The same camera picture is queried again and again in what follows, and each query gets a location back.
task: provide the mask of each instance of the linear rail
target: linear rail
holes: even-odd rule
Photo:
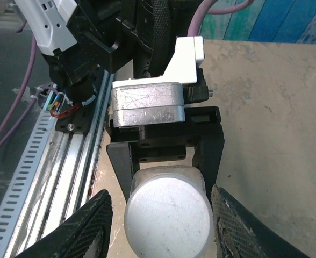
[[[113,80],[105,72],[87,135],[55,131],[45,105],[0,205],[0,258],[29,248],[88,200]]]

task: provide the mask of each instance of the robot end effector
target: robot end effector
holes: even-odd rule
[[[115,73],[133,60],[135,79],[166,75],[165,70],[174,74],[178,71],[175,69],[183,69],[169,69],[169,62],[173,62],[176,37],[186,36],[201,0],[16,2],[49,64],[51,80],[73,102],[88,103],[95,94],[90,74],[97,66]],[[194,83],[205,86],[202,70],[197,69],[197,73],[200,80]],[[191,86],[184,90],[190,98],[185,104],[201,102],[201,92],[208,99],[208,89]]]

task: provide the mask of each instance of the bolt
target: bolt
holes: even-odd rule
[[[214,95],[213,89],[208,89],[208,95],[210,98],[213,97],[213,95]]]
[[[68,124],[67,125],[67,130],[73,131],[74,130],[74,124]]]

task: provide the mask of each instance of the purple cable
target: purple cable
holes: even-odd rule
[[[11,105],[8,113],[6,114],[2,124],[0,125],[0,135],[2,134],[4,129],[6,128],[7,124],[9,123],[11,116],[13,115],[16,107],[18,106],[18,103],[20,102],[20,100],[23,97],[25,89],[27,88],[28,81],[29,81],[29,78],[31,76],[31,72],[32,72],[33,66],[34,66],[35,55],[36,55],[36,40],[35,40],[35,37],[33,36],[32,42],[31,42],[31,53],[30,53],[30,59],[29,59],[27,71],[25,73],[25,76],[24,76],[24,79],[23,79],[23,82],[22,82],[22,85],[20,87],[20,91],[19,91],[18,95],[17,95],[15,101],[12,103],[12,105]]]
[[[27,25],[27,20],[24,20],[22,25],[15,32],[16,33],[21,33],[23,31],[25,25]]]
[[[200,6],[197,8],[189,29],[188,29],[188,36],[195,37],[199,36],[199,31],[202,25],[202,22],[206,16],[207,13],[212,14],[212,15],[224,15],[228,13],[234,13],[243,10],[244,8],[250,6],[254,0],[246,0],[245,2],[241,4],[237,4],[232,7],[228,8],[223,8],[223,9],[211,9],[212,5],[216,2],[217,0],[203,0]]]
[[[51,87],[51,86],[43,86],[41,87],[42,90],[48,89],[53,91],[56,95],[58,95],[58,91]],[[33,108],[35,102],[37,101],[38,96],[40,95],[40,93],[42,92],[41,89],[38,89],[38,91],[35,93],[33,99],[30,101],[28,107],[26,108],[26,110],[23,112],[23,114],[19,117],[19,119],[16,121],[16,123],[11,127],[11,129],[8,131],[8,133],[3,137],[2,140],[0,140],[0,147],[7,141],[7,139],[13,134],[13,132],[17,129],[17,127],[19,126],[19,124],[23,121],[23,119],[25,118],[25,116],[29,113],[30,109]]]

